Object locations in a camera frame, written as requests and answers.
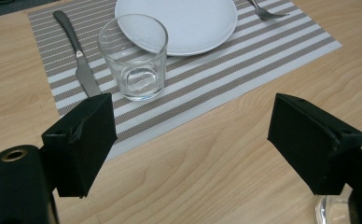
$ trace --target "knife handle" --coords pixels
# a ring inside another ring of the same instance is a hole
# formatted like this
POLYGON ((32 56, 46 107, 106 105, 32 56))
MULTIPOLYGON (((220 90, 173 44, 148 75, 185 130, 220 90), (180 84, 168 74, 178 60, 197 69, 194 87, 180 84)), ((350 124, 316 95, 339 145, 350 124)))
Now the knife handle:
POLYGON ((68 19, 67 15, 65 15, 64 12, 57 10, 57 11, 53 12, 53 17, 64 29, 65 33, 67 34, 68 38, 70 39, 70 42, 71 42, 71 45, 73 46, 74 51, 76 53, 78 51, 82 52, 76 32, 74 31, 73 25, 71 24, 70 19, 68 19))

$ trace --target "table surface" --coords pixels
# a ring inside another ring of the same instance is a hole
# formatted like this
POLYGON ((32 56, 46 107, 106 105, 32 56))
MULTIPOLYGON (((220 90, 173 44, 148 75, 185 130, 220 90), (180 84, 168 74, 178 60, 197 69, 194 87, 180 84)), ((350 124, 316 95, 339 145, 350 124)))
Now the table surface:
MULTIPOLYGON (((274 96, 362 131, 362 1, 292 2, 342 47, 106 162, 87 198, 54 192, 60 221, 314 223, 317 197, 267 140, 274 96)), ((42 147, 59 119, 29 11, 0 17, 0 152, 42 147)))

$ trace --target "gray and white stripes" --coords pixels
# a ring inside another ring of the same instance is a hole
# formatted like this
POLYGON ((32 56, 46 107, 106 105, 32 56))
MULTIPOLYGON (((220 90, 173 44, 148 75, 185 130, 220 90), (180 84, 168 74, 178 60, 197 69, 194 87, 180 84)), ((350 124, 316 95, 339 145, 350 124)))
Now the gray and white stripes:
POLYGON ((108 159, 170 131, 254 88, 341 46, 288 0, 260 4, 272 12, 289 13, 280 20, 261 21, 246 0, 234 0, 238 24, 218 48, 190 57, 169 57, 165 90, 158 100, 140 105, 124 99, 96 44, 97 35, 114 17, 114 0, 76 0, 29 15, 60 116, 86 93, 75 77, 73 49, 57 22, 56 9, 70 18, 103 92, 113 93, 119 140, 108 159))

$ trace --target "fork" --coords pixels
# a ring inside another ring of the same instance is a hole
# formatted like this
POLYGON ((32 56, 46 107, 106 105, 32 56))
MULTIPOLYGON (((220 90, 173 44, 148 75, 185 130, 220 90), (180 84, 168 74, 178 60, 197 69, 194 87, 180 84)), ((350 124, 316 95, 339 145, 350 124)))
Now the fork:
POLYGON ((267 11, 266 9, 260 7, 257 2, 255 0, 249 0, 254 4, 254 7, 256 8, 256 14, 257 16, 259 16, 261 19, 263 20, 271 20, 271 19, 276 19, 276 18, 282 18, 284 16, 287 16, 289 14, 272 14, 269 11, 267 11))

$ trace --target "clear glass tumbler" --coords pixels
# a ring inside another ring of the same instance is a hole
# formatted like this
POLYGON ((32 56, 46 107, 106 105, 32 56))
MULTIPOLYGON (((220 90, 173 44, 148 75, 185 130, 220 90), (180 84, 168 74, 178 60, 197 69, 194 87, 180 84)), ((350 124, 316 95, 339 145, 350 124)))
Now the clear glass tumbler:
POLYGON ((345 186, 341 195, 317 196, 315 217, 317 224, 350 224, 349 203, 352 189, 345 186))
POLYGON ((98 46, 119 91, 129 100, 149 102, 164 89, 168 34, 160 21, 139 14, 109 21, 98 46))

